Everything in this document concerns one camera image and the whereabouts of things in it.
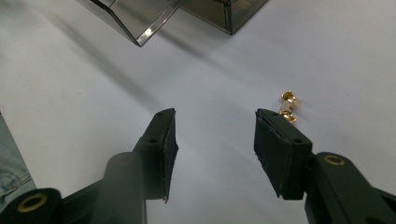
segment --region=white table surface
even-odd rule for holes
[[[39,188],[102,177],[152,116],[177,110],[170,201],[148,223],[307,223],[253,151],[257,108],[304,101],[314,152],[396,194],[396,1],[268,2],[228,36],[179,10],[142,49],[76,1],[0,3],[0,110]]]

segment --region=white surface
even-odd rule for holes
[[[0,110],[38,187],[101,178],[152,116],[177,110],[170,201],[149,223],[306,223],[253,151],[254,112],[304,100],[296,126],[396,194],[395,1],[267,3],[227,36],[179,11],[142,49],[75,1],[0,3]]]

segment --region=gray fabric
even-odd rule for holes
[[[31,189],[35,184],[0,114],[0,212],[11,199]]]

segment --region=brass ring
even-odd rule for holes
[[[326,156],[324,158],[324,160],[331,165],[340,165],[341,166],[341,165],[346,164],[346,162],[343,159],[341,159],[337,156],[333,156],[333,155]]]
[[[41,207],[44,203],[47,201],[47,195],[44,193],[37,193],[34,195],[31,195],[27,198],[25,198],[20,205],[18,205],[18,212],[20,213],[28,213],[35,211],[37,208]],[[39,200],[34,204],[28,204],[31,203],[32,200]]]

